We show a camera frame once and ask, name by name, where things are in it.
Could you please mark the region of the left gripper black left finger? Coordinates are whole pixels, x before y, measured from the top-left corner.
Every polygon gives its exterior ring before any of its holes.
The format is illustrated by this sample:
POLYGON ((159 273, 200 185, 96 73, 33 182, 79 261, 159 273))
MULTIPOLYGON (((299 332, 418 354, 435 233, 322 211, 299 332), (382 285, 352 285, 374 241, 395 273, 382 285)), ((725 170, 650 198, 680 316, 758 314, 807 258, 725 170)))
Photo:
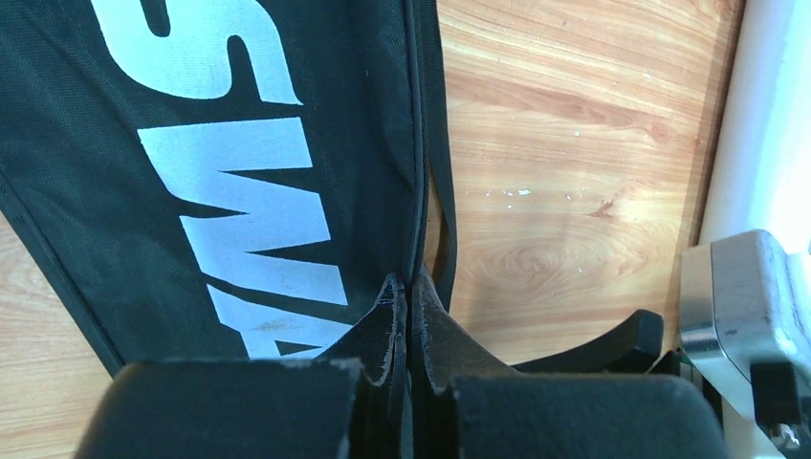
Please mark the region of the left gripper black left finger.
POLYGON ((151 361, 104 394, 80 458, 406 458, 406 289, 310 360, 151 361))

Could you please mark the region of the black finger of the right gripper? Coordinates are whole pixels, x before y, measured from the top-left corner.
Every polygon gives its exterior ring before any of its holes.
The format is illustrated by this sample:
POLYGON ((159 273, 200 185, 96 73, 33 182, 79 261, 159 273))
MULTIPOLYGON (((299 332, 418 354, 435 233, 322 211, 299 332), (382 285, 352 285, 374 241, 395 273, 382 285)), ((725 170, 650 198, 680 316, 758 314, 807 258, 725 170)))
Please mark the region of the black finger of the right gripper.
POLYGON ((514 364, 525 373, 645 373, 660 358, 665 332, 662 316, 637 310, 591 341, 555 355, 514 364))

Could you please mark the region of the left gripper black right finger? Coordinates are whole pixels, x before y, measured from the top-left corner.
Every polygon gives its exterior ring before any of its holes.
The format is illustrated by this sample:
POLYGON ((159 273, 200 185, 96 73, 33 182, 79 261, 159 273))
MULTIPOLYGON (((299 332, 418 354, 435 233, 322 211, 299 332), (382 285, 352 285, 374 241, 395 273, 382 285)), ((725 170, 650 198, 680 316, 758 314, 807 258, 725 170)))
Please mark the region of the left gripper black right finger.
POLYGON ((409 344, 417 458, 724 458, 699 390, 662 374, 516 371, 415 278, 409 344))

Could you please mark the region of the white shuttlecock tube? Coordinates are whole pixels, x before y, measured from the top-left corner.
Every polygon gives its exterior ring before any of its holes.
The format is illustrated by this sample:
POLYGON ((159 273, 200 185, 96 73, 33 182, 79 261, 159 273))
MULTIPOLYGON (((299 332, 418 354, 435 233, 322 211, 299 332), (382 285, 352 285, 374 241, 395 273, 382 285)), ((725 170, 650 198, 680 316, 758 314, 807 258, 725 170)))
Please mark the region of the white shuttlecock tube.
POLYGON ((748 1, 699 241, 767 230, 810 247, 810 4, 748 1))

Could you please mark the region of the black Crossway racket bag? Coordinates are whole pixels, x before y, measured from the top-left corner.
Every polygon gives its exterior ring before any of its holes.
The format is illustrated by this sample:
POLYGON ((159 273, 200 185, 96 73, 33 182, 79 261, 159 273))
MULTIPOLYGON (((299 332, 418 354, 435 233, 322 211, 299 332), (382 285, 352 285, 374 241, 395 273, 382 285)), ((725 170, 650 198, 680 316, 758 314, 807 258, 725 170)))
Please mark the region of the black Crossway racket bag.
POLYGON ((453 207, 433 1, 5 1, 1 209, 111 373, 311 359, 453 207))

